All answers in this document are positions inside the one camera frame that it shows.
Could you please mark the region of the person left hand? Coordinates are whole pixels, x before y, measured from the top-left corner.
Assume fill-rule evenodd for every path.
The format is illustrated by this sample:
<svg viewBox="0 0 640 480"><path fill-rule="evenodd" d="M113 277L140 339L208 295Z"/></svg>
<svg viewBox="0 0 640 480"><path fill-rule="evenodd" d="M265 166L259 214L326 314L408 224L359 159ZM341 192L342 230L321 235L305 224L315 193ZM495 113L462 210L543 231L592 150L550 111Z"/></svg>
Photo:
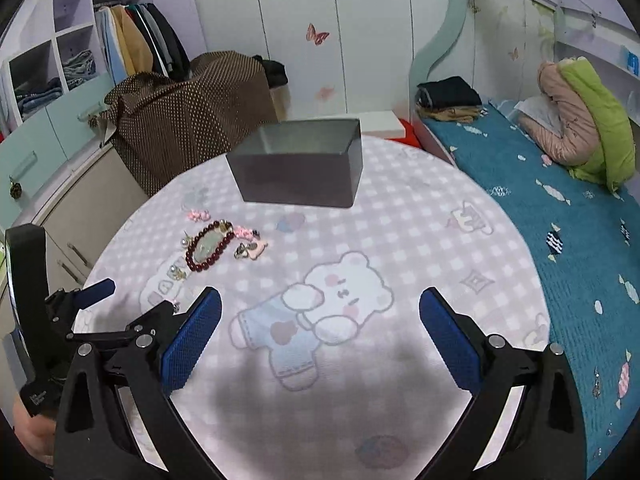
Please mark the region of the person left hand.
<svg viewBox="0 0 640 480"><path fill-rule="evenodd" d="M53 465L56 422L47 416L32 417L19 396L13 404L14 434L26 451L41 463Z"/></svg>

